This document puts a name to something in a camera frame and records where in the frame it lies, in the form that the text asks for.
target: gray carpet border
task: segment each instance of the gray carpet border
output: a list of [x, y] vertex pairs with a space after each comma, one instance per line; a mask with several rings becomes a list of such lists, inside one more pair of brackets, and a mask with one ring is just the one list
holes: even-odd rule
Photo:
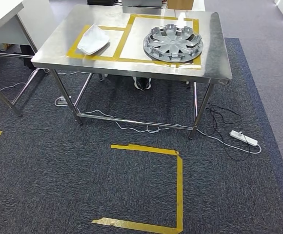
[[256, 117], [261, 126], [262, 131], [264, 133], [264, 140], [266, 144], [266, 148], [269, 152], [270, 159], [273, 167], [273, 172], [283, 198], [283, 159], [278, 149], [278, 146], [277, 145], [276, 139], [275, 138], [271, 125], [269, 124], [266, 112], [264, 109], [264, 106], [262, 103], [256, 86], [255, 85], [247, 58], [238, 38], [225, 38], [225, 43], [232, 43], [236, 49], [236, 54], [241, 63], [241, 67], [242, 68], [241, 72], [244, 74], [244, 80], [246, 81], [248, 91], [250, 94], [251, 101], [255, 109]]

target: desk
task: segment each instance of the desk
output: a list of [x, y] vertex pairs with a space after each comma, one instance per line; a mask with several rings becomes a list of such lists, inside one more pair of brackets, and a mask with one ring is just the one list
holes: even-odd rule
[[[34, 0], [0, 0], [0, 43], [30, 45], [34, 52], [37, 52], [37, 48], [41, 47], [56, 26], [52, 12], [49, 12], [50, 7], [47, 8], [47, 3], [49, 5], [47, 0], [39, 1], [39, 3]], [[41, 8], [44, 10], [43, 18], [36, 22], [36, 17], [41, 16], [39, 15]], [[45, 20], [47, 20], [47, 25], [42, 25]], [[27, 59], [33, 57], [0, 53], [0, 57], [2, 56]], [[13, 101], [9, 101], [1, 91], [0, 99], [17, 115], [21, 116], [15, 105], [38, 71], [39, 69], [33, 71]]]
[[[110, 38], [110, 44], [95, 55], [83, 55], [78, 51], [76, 46], [82, 35], [94, 23], [106, 31]], [[145, 53], [142, 41], [151, 28], [170, 23], [190, 26], [199, 32], [204, 42], [201, 55], [189, 63], [177, 64], [153, 60]], [[39, 50], [32, 62], [37, 67], [51, 69], [63, 96], [80, 125], [81, 117], [98, 118], [186, 129], [191, 131], [190, 138], [201, 120], [214, 85], [226, 85], [232, 79], [219, 15], [212, 12], [76, 5]], [[196, 82], [203, 82], [209, 86], [199, 112], [194, 114], [193, 126], [149, 123], [79, 113], [77, 104], [91, 76], [73, 104], [55, 69], [189, 81], [194, 87]], [[194, 101], [193, 105], [195, 110], [196, 102]]]

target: shoe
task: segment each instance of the shoe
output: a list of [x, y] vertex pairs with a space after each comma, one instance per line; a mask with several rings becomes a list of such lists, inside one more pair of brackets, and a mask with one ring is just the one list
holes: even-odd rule
[[136, 89], [143, 91], [151, 87], [151, 78], [132, 77], [132, 79], [134, 80], [134, 86]]

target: white power strip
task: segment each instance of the white power strip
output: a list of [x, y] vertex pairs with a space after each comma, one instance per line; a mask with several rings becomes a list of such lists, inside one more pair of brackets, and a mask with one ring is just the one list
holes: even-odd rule
[[256, 147], [257, 145], [257, 140], [254, 140], [254, 139], [252, 139], [250, 137], [245, 136], [242, 132], [238, 132], [238, 133], [236, 131], [232, 130], [229, 134], [231, 137], [234, 137], [234, 138], [236, 138], [236, 139], [238, 139], [238, 140], [241, 140], [241, 141], [243, 141], [243, 142], [245, 142], [245, 143], [248, 143], [248, 144], [254, 146], [254, 147]]

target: gray carpet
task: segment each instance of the gray carpet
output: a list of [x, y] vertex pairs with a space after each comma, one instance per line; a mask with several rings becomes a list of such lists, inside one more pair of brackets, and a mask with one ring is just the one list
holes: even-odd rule
[[[79, 127], [67, 107], [54, 105], [58, 89], [50, 75], [42, 78], [41, 72], [19, 103], [23, 118], [0, 102], [0, 233], [143, 233], [91, 223], [101, 217], [176, 226], [176, 158], [114, 150], [110, 144], [179, 151], [184, 164], [183, 233], [283, 233], [283, 191], [263, 137], [264, 126], [256, 115], [236, 41], [226, 43], [234, 80], [216, 87], [210, 103], [238, 112], [242, 122], [225, 125], [218, 118], [219, 131], [225, 142], [247, 150], [228, 135], [244, 131], [257, 139], [261, 154], [236, 162], [217, 141], [202, 135], [190, 141], [187, 131], [138, 134], [99, 120], [85, 120]], [[6, 75], [16, 83], [30, 73], [21, 60], [0, 59], [0, 87], [10, 84]], [[74, 99], [86, 75], [62, 77]], [[205, 89], [198, 85], [199, 101]], [[79, 108], [190, 125], [191, 103], [191, 91], [181, 82], [154, 80], [151, 90], [140, 92], [131, 78], [108, 76], [104, 82], [95, 77]], [[229, 112], [221, 113], [227, 122], [236, 120]], [[210, 132], [211, 123], [206, 113], [199, 128]], [[238, 159], [247, 156], [228, 152]]]
[[283, 15], [274, 0], [205, 0], [239, 38], [283, 158]]

